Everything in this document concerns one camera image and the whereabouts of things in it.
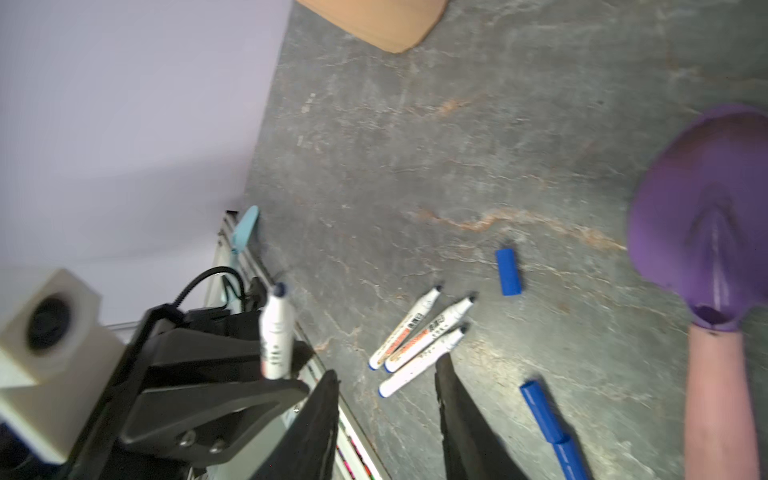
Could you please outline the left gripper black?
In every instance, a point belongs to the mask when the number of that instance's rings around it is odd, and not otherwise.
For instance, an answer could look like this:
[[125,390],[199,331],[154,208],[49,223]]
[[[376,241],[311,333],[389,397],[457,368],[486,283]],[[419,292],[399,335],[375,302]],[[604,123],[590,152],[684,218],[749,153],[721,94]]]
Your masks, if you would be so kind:
[[263,380],[258,320],[148,310],[60,478],[182,479],[232,459],[309,394],[299,380]]

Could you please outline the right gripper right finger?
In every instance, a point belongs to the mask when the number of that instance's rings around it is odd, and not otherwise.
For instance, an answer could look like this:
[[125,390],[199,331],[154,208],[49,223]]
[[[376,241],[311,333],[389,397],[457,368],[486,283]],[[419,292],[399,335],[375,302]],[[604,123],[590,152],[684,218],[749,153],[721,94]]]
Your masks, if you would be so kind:
[[446,478],[524,479],[455,372],[451,356],[436,362],[436,396]]

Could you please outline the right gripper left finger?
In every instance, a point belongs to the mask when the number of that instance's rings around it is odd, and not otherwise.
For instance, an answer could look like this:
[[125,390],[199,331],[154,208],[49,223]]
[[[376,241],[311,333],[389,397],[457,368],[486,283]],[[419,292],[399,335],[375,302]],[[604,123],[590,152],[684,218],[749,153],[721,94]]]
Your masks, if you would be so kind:
[[331,479],[339,430],[339,380],[324,373],[303,408],[252,479]]

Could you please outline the white marker pen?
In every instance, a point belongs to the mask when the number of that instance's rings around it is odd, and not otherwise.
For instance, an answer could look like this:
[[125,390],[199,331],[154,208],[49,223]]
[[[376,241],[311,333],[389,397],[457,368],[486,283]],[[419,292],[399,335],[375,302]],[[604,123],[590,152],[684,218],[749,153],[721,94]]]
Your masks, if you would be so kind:
[[474,295],[468,296],[443,310],[427,326],[420,330],[411,340],[401,346],[385,361],[385,370],[388,373],[396,372],[439,339],[443,334],[455,328],[464,315],[475,304],[475,301],[476,297]]
[[276,283],[259,319],[261,373],[267,380],[291,376],[295,311],[287,287]]
[[388,379],[384,380],[378,388],[379,396],[381,398],[391,397],[405,385],[424,373],[428,368],[435,365],[443,355],[450,353],[464,339],[468,330],[469,325],[464,323],[458,328],[441,336],[432,345],[427,347],[402,368],[392,374]]
[[435,285],[415,302],[404,318],[395,327],[393,332],[370,357],[368,367],[371,370],[378,370],[384,365],[385,361],[397,350],[421,320],[430,312],[436,300],[441,295],[442,290],[442,285]]

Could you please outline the blue pen cap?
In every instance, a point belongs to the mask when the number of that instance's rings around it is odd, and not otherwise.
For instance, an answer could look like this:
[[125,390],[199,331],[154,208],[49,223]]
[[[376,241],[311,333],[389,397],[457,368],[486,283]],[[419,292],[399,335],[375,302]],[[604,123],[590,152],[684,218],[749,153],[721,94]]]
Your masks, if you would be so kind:
[[555,455],[566,480],[589,480],[590,475],[577,443],[569,435],[553,443]]
[[502,294],[504,296],[520,295],[523,287],[516,252],[512,248],[497,250],[496,262]]
[[520,386],[520,392],[545,440],[550,444],[560,443],[566,437],[566,433],[550,406],[541,384],[536,380],[529,380]]

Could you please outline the beige pot with green plant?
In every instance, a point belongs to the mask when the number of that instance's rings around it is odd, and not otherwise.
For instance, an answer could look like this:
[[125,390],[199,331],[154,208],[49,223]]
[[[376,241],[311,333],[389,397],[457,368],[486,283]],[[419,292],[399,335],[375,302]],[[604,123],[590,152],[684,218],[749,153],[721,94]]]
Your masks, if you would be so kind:
[[388,53],[421,43],[442,18],[446,0],[301,0],[300,4]]

